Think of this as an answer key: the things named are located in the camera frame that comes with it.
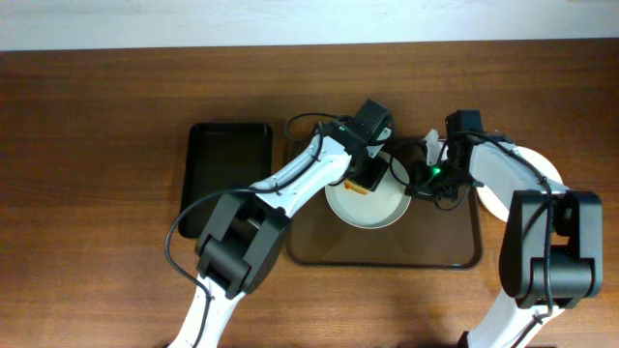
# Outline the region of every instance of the black cable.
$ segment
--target black cable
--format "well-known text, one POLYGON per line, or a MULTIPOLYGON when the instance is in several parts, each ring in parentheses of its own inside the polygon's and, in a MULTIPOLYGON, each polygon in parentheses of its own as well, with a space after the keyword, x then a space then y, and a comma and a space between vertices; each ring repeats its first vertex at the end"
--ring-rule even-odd
POLYGON ((445 209, 445 208, 441 208, 441 206, 439 206, 439 205, 438 205, 438 199, 434 199, 434 206, 435 206, 436 208, 438 208, 439 210, 442 210, 443 212, 450 212, 450 211, 454 210, 455 208, 459 207, 459 206, 460 206, 460 204, 462 204, 462 202, 464 201, 464 199, 466 199, 466 197, 468 197, 468 192, 470 192, 470 191, 471 191, 471 187, 472 187, 472 186, 473 186, 472 184, 469 184, 469 185, 466 187, 466 191, 464 192, 464 194, 462 195, 462 197, 459 199, 459 201, 456 203, 456 205, 455 205, 455 206, 450 207, 450 208, 447 208, 447 209, 445 209))
POLYGON ((531 331, 533 330, 533 328, 535 328, 536 325, 538 325, 538 323, 541 324, 541 319, 539 318, 539 316, 533 316, 533 319, 531 320, 531 322, 529 322, 529 324, 527 324, 526 328, 524 329, 524 331, 522 332, 522 334, 518 337, 518 339, 516 340, 516 342, 514 342, 514 344, 512 344, 511 348, 517 348, 518 344, 520 344, 524 338, 526 338, 526 336, 531 333, 531 331))
POLYGON ((436 166, 441 165, 441 162, 443 161, 443 153, 445 152, 448 142, 450 142, 450 139, 445 139, 445 141, 443 141, 443 146, 441 146, 441 151, 438 153, 438 159, 436 160, 436 166))
POLYGON ((294 183, 297 179, 299 179, 303 174, 305 174, 310 167, 313 166, 314 163, 316 163, 316 161, 318 160, 318 157, 320 156, 320 152, 322 151, 322 144, 323 144, 323 140, 324 140, 324 131, 322 129, 322 124, 318 124, 317 125, 318 128, 318 135, 319 137, 319 141, 318 141, 318 149, 315 153, 314 156, 311 157, 311 161, 308 163, 308 165, 306 165, 301 171, 299 171, 299 173, 297 173, 294 177, 292 177, 290 180, 288 180, 286 183, 284 183, 281 186, 278 186, 277 184, 275 185, 274 188, 268 188, 268 189, 261 189, 261 188, 229 188, 229 189, 222 189, 222 190, 218 190, 212 193, 209 193, 199 199, 197 199, 196 201, 194 201, 193 203, 191 203, 187 208, 185 208, 183 210, 183 212, 181 212, 181 214, 179 214, 179 216, 174 219, 174 222, 172 222, 172 225, 170 226, 170 230, 167 233, 167 235, 165 236, 165 243, 163 246, 164 252, 165 252, 165 259, 167 260, 167 262, 172 266, 172 268, 178 272, 181 276, 185 277, 186 279, 188 279, 189 281, 191 281, 193 284, 195 284, 197 287, 199 287, 203 292, 204 292, 204 296, 205 298, 205 306, 204 306, 204 312, 202 314, 202 321, 200 323, 200 329, 198 331, 197 337, 195 339, 195 342, 193 343, 193 347, 197 347, 198 343, 200 342, 200 339, 202 338, 202 334, 204 333, 204 327, 206 326, 206 318, 208 316, 208 311, 209 311, 209 306, 211 303, 211 293, 208 291, 208 289, 206 288, 206 286, 204 286, 204 284, 202 284, 197 278, 195 278, 193 275, 190 275, 187 271, 183 270, 173 259, 172 259, 172 255, 170 253, 170 242, 172 241, 172 235, 174 234, 174 231, 178 228, 179 223, 181 222, 181 220, 196 206, 207 202, 211 199, 217 198, 223 194, 228 194, 228 193, 241 193, 241 192, 245 192, 245 193, 277 193, 279 192, 280 189, 284 189, 288 186, 290 186, 292 183, 294 183))
MULTIPOLYGON (((410 145, 410 144, 417 145, 419 147, 422 147, 424 145, 424 143, 422 141, 417 140, 417 139, 413 139, 413 140, 409 140, 409 141, 404 141, 404 142, 398 144, 394 148, 394 152, 397 149, 402 148, 405 145, 410 145)), ((408 178, 409 179, 408 180, 409 183, 404 183, 404 181, 398 175, 396 175, 396 171, 394 170, 394 156, 391 156, 389 158, 389 171, 391 172, 391 175, 394 177, 394 179, 396 179, 396 181, 399 182, 400 184, 404 185, 405 188, 407 188, 407 189, 411 189, 412 188, 411 185, 410 185, 410 182, 412 182, 412 180, 410 178, 408 178)))
POLYGON ((165 236, 164 250, 165 250, 165 258, 167 259, 167 262, 172 266, 174 270, 176 270, 176 272, 181 274, 181 276, 184 276, 189 281, 191 281, 193 284, 195 284, 197 287, 202 289, 202 291, 204 292, 204 296, 206 297, 205 299, 206 303, 204 305, 204 313, 202 314, 202 322, 200 323, 200 330, 198 331, 197 337, 195 338, 195 343, 193 344, 193 347, 197 347, 197 344, 200 342, 200 339, 202 338, 202 333, 204 332, 204 327, 206 325, 206 317, 208 315, 209 306, 211 303, 211 293, 208 291, 206 286, 204 286, 204 284, 202 284, 193 275, 190 275, 189 273, 187 273, 176 262, 174 262, 174 260, 172 259, 172 255, 170 254, 170 242, 172 240, 172 235, 174 234, 174 231, 176 230, 176 228, 178 228, 178 224, 193 208, 195 208, 197 205, 201 203, 217 198, 221 196, 222 194, 227 194, 227 193, 232 193, 232 192, 250 192, 250 190, 247 188, 223 189, 223 190, 215 191, 213 193, 205 195, 204 197, 191 203, 187 208, 185 208, 185 210, 183 210, 183 212, 181 212, 181 214, 174 220, 174 222, 172 222, 170 231, 167 233, 167 236, 165 236))
POLYGON ((329 184, 329 186, 333 186, 333 187, 335 187, 335 186, 337 186, 337 185, 339 185, 339 184, 343 183, 343 182, 344 182, 344 180, 346 180, 346 177, 345 177, 345 176, 342 176, 342 177, 341 177, 341 179, 339 179, 336 183, 334 183, 334 184, 329 184))
POLYGON ((352 118, 352 117, 347 116, 347 115, 337 116, 337 115, 333 115, 333 114, 329 114, 329 113, 325 113, 325 112, 306 112, 306 113, 302 113, 302 114, 299 114, 299 115, 294 116, 291 119, 289 119, 286 122, 286 125, 283 127, 283 133, 286 135, 286 137, 288 139, 290 139, 290 140, 292 140, 294 142, 302 142, 302 141, 306 140, 306 139, 298 139, 298 138, 295 138, 294 136, 290 135, 290 125, 294 121, 296 121, 296 120, 298 120, 300 118, 303 118, 303 117, 308 117, 308 116, 322 116, 322 117, 329 117, 329 118, 332 118, 332 119, 341 118, 342 120, 346 119, 346 118, 352 118))
POLYGON ((538 207, 538 209, 535 210, 531 218, 529 218, 526 225, 524 226, 524 229, 522 232, 522 239, 526 238, 526 236, 529 234, 529 231, 531 230, 531 227, 533 227, 533 224, 535 223, 535 221, 537 221, 538 218, 540 218, 540 216, 542 215, 543 212, 545 212, 547 207, 548 207, 548 203, 544 202, 544 204, 540 205, 540 207, 538 207))

